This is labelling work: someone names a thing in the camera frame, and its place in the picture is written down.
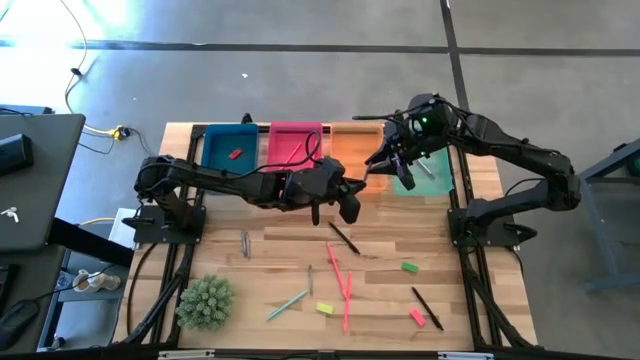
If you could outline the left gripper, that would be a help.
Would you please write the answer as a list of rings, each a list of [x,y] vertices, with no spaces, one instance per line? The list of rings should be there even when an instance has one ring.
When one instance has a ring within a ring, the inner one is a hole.
[[[357,221],[361,203],[355,196],[367,186],[359,179],[345,178],[345,168],[337,160],[325,157],[314,165],[295,171],[287,179],[287,204],[307,207],[314,203],[338,201],[339,215],[347,224]]]

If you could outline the black pen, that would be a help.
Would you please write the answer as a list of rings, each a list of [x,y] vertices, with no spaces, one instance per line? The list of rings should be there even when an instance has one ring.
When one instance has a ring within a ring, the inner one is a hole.
[[[361,252],[354,243],[333,222],[328,222],[328,225],[354,254],[361,255]]]
[[[439,318],[435,315],[435,313],[432,311],[431,307],[428,305],[428,303],[425,301],[425,299],[423,298],[423,296],[419,293],[419,291],[415,288],[415,287],[411,287],[411,291],[414,294],[414,296],[417,298],[417,300],[419,301],[419,303],[422,305],[422,307],[426,310],[427,314],[429,315],[429,317],[431,318],[431,320],[433,321],[434,325],[442,332],[444,332],[444,327],[442,325],[442,323],[440,322]]]

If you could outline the teal pen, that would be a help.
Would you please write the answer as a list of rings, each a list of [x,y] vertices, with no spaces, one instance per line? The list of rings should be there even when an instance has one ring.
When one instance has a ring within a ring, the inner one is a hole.
[[[298,302],[299,300],[301,300],[302,298],[304,298],[307,294],[309,293],[308,290],[304,290],[302,292],[300,292],[299,294],[295,295],[294,297],[292,297],[291,299],[289,299],[286,303],[284,303],[283,305],[279,306],[278,308],[276,308],[275,310],[273,310],[267,317],[266,317],[266,321],[269,322],[271,321],[273,318],[275,318],[276,316],[278,316],[280,313],[282,313],[283,311],[285,311],[286,309],[288,309],[290,306],[292,306],[293,304],[295,304],[296,302]]]

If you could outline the teal plastic bin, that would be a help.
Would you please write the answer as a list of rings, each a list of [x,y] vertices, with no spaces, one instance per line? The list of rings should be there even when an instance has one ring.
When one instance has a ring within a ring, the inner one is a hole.
[[[415,161],[410,167],[415,188],[406,190],[400,180],[393,176],[391,178],[394,193],[398,196],[424,196],[441,197],[447,195],[453,189],[453,180],[449,165],[448,150],[443,148],[430,154],[428,158],[420,158],[434,173],[435,179],[430,179],[423,169]]]

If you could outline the pink plastic bin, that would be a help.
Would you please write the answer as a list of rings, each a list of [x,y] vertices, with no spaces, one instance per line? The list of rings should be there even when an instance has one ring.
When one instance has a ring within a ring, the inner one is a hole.
[[[313,168],[323,156],[323,126],[319,122],[274,122],[270,126],[266,163],[263,172],[299,171]],[[285,165],[287,156],[299,142],[302,147],[294,165]]]

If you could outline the blue plastic bin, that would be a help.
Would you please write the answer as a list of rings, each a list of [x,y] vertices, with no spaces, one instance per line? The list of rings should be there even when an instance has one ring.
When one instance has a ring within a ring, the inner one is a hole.
[[[229,154],[241,148],[243,153],[235,160]],[[242,175],[257,167],[259,153],[259,127],[248,124],[212,124],[206,129],[201,165],[226,170],[232,176]]]

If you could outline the green artificial plant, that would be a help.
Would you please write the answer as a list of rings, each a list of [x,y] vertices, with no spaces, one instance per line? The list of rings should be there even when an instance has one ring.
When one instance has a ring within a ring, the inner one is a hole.
[[[194,279],[179,297],[177,325],[189,330],[217,331],[231,316],[233,297],[226,278],[205,275]]]

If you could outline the grey-blue metal cart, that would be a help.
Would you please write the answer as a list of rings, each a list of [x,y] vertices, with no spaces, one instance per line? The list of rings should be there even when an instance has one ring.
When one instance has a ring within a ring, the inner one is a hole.
[[[640,288],[640,177],[626,168],[639,156],[640,138],[593,161],[578,174],[581,204],[558,217],[571,250],[584,236],[594,251],[587,259],[596,273],[582,283],[590,294]]]

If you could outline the white box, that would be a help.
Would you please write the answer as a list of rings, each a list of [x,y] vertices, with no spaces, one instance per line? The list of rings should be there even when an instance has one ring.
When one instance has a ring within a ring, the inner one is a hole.
[[[123,223],[125,218],[133,217],[135,213],[135,209],[119,208],[117,210],[115,220],[108,237],[109,241],[131,250],[137,249],[137,245],[134,242],[135,230]]]

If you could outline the black desk crossbar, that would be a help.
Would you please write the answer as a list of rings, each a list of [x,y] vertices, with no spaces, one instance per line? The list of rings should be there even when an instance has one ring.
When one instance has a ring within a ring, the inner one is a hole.
[[[134,255],[134,251],[130,248],[58,218],[52,221],[47,243],[62,245],[67,249],[119,266],[129,266]]]

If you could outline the black box device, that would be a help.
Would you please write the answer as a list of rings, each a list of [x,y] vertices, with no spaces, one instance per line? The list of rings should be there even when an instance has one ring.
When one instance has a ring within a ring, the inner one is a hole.
[[[32,140],[25,134],[0,139],[0,177],[34,164]]]

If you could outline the black computer mouse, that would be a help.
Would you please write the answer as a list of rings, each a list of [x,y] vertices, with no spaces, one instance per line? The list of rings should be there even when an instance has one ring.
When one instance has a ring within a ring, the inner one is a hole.
[[[41,328],[37,301],[24,299],[0,316],[0,352],[28,352],[35,349]]]

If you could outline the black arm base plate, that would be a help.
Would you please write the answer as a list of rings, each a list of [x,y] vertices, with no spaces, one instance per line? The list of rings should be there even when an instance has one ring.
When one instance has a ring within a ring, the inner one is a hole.
[[[137,214],[121,222],[135,230],[135,243],[195,245],[202,238],[205,220],[204,207],[188,210],[186,220],[180,222],[159,206],[143,206]]]
[[[534,238],[538,232],[517,224],[511,215],[489,222],[478,222],[467,217],[466,208],[447,212],[451,242],[457,247],[514,247]]]

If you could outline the black aluminium table frame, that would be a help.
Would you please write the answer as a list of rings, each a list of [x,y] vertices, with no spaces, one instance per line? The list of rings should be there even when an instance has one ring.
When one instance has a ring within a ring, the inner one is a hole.
[[[469,156],[469,175],[457,175],[452,192],[441,197],[398,196],[391,178],[368,177],[360,193],[354,224],[345,223],[337,206],[322,206],[315,225],[309,210],[262,210],[244,200],[208,193],[203,236],[196,245],[189,278],[212,274],[226,278],[234,293],[231,316],[217,331],[177,325],[177,303],[170,300],[157,338],[182,348],[464,351],[473,346],[469,307],[475,306],[481,334],[489,337],[493,320],[478,294],[463,281],[460,256],[449,234],[447,212],[466,202],[463,187],[495,199],[502,185],[493,158]],[[354,254],[329,227],[333,222],[359,249]],[[251,258],[242,253],[241,232],[248,231]],[[349,329],[343,334],[344,299],[326,243],[334,250],[343,280],[352,272]],[[401,268],[419,267],[417,273]],[[267,322],[266,317],[307,290],[313,267],[313,296],[304,298]],[[440,331],[411,291],[415,287],[439,318]],[[329,304],[332,315],[316,310]],[[409,314],[417,308],[420,327]]]

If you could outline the silver metal bracket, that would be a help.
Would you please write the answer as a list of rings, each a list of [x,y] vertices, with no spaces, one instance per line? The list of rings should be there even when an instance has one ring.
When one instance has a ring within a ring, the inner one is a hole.
[[[158,353],[157,360],[214,360],[214,350],[171,350]]]
[[[438,352],[438,360],[495,360],[494,354],[478,352]]]

